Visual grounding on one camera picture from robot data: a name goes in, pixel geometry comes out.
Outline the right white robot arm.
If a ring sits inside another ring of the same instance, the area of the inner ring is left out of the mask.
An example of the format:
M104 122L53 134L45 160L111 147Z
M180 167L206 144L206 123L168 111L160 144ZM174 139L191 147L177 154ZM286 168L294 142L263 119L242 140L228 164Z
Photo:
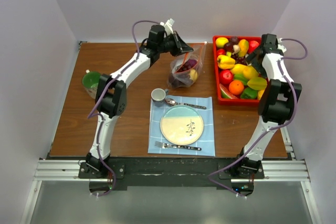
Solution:
M264 152L278 129L293 119L302 85L290 77L284 63L285 47L273 34L264 34L260 45L247 57L250 63L268 79L259 101L259 120L249 142L244 146L230 173L246 178L259 171Z

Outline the yellow lemon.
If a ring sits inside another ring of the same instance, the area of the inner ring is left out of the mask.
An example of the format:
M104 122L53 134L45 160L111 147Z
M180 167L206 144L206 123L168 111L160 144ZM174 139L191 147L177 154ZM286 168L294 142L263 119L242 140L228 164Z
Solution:
M247 80L259 77L259 72L256 71L256 69L253 66L246 66L243 69L243 76L244 78L246 78Z

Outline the purple grape bunch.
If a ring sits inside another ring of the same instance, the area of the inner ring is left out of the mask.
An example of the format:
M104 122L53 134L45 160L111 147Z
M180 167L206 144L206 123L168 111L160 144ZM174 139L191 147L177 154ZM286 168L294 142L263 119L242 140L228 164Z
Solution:
M185 65L175 64L173 69L171 70L168 77L168 85L172 89L177 89L180 87L190 87L193 83L189 78L190 69L187 69Z

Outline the purple onion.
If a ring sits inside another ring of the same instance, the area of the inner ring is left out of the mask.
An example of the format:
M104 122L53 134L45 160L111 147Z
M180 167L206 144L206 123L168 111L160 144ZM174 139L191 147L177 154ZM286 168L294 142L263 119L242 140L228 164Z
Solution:
M193 68L197 64L197 60L195 59L189 59L186 63L185 66L187 69Z

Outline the clear zip top bag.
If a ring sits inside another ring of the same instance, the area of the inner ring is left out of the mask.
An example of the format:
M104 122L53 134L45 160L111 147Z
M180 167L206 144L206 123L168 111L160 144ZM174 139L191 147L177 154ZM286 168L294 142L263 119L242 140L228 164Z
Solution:
M191 44L192 52L177 56L170 63L167 85L171 89L189 88L199 78L204 64L207 42Z

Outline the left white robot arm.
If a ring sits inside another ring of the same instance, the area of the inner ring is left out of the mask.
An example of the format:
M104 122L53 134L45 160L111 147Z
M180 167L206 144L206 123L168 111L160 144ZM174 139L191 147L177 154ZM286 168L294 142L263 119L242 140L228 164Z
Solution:
M160 55L170 53L176 57L193 48L173 30L172 19L154 22L148 37L137 44L133 57L119 70L99 78L95 106L88 117L97 116L97 129L92 147L86 156L86 165L97 178L105 177L112 169L107 164L114 127L127 106L127 88L144 71L155 64Z

